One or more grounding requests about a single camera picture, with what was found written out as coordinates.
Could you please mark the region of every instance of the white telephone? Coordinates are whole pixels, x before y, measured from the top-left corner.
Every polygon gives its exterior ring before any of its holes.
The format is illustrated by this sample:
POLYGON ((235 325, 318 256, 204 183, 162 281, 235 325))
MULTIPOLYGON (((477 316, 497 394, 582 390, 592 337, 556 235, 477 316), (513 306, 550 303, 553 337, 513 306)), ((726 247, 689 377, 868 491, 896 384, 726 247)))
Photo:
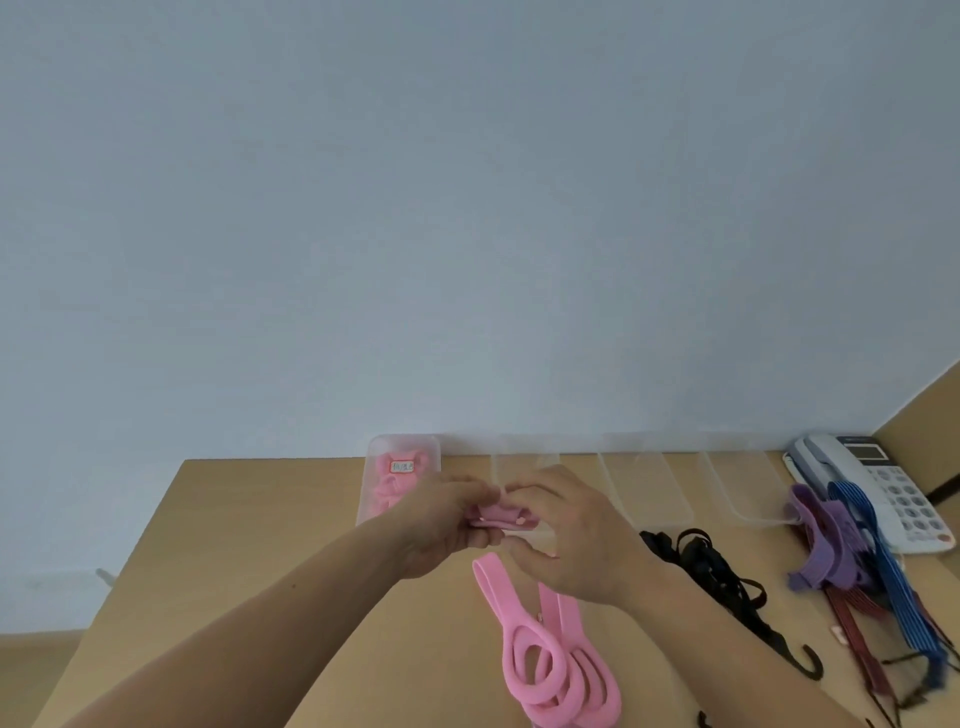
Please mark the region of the white telephone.
POLYGON ((874 505, 880 535, 890 550, 936 553, 956 546, 930 501, 874 438, 806 435, 787 455, 821 497, 827 496, 831 480, 856 483, 874 505))

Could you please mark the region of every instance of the wooden table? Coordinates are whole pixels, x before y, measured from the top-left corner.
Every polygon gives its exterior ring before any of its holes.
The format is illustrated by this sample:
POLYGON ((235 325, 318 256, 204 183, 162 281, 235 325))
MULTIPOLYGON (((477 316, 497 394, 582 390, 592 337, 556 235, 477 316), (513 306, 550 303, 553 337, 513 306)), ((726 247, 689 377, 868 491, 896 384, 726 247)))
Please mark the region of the wooden table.
MULTIPOLYGON (((667 458, 696 525, 712 535, 738 573, 767 587, 764 619, 786 636, 801 660, 800 645, 813 647, 826 666, 823 689, 881 726, 851 653, 829 631, 834 620, 824 597, 786 589, 785 574, 805 557, 796 537, 785 527, 725 524, 694 456, 667 458)), ((595 456, 563 461, 588 482, 600 482, 595 456)), ((131 671, 353 526, 362 470, 359 458, 185 462, 36 728, 60 726, 131 671)), ((444 470, 486 475, 488 461, 445 458, 444 470)), ((475 556, 457 554, 423 579, 397 585, 333 659, 290 726, 527 728, 529 721, 503 684, 499 624, 473 580, 475 556)), ((512 575, 524 603, 535 610, 535 585, 516 570, 512 575)), ((907 575, 947 633, 960 639, 960 581, 928 556, 908 559, 907 575)), ((639 628, 609 607, 585 604, 583 615, 623 691, 620 725, 693 728, 695 704, 639 628)), ((877 656, 905 651, 891 620, 859 621, 877 656)), ((888 672, 904 692, 916 684, 920 667, 888 672)), ((956 725, 960 679, 953 674, 950 679, 947 692, 904 716, 905 728, 956 725)))

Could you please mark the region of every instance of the black hook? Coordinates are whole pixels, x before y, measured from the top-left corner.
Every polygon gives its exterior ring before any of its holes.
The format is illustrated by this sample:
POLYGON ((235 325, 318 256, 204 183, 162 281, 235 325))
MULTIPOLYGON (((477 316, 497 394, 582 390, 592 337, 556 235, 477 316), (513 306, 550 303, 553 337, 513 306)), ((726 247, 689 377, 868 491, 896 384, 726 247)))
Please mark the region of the black hook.
POLYGON ((813 651, 813 649, 808 645, 803 645, 804 652, 806 656, 810 658, 810 662, 813 663, 813 669, 807 669, 803 665, 797 662, 797 658, 793 656, 790 652, 790 648, 786 644, 786 639, 783 638, 783 635, 780 632, 772 632, 770 634, 770 639, 767 641, 771 647, 777 650, 777 653, 790 665, 798 669, 804 676, 810 678, 811 680, 820 680, 824 676, 824 664, 820 660, 820 656, 813 651))

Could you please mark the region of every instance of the right hand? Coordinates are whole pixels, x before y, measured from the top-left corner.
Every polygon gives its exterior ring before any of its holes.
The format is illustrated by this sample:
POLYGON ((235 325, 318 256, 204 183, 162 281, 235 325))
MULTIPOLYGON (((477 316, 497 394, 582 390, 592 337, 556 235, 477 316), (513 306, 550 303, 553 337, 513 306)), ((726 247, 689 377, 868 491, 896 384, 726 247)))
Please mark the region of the right hand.
POLYGON ((506 491, 501 504, 529 508, 557 535, 556 556, 516 536, 503 540, 516 564, 555 592, 626 608, 632 592, 666 566, 606 496, 562 465, 528 473, 506 491))

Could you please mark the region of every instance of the telephone display screen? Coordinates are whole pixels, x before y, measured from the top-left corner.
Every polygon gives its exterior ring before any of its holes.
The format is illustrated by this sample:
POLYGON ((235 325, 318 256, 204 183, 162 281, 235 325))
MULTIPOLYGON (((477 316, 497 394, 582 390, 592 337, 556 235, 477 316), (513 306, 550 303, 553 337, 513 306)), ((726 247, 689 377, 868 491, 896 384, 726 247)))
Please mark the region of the telephone display screen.
POLYGON ((857 460, 886 460, 887 453, 876 445, 847 445, 857 460))

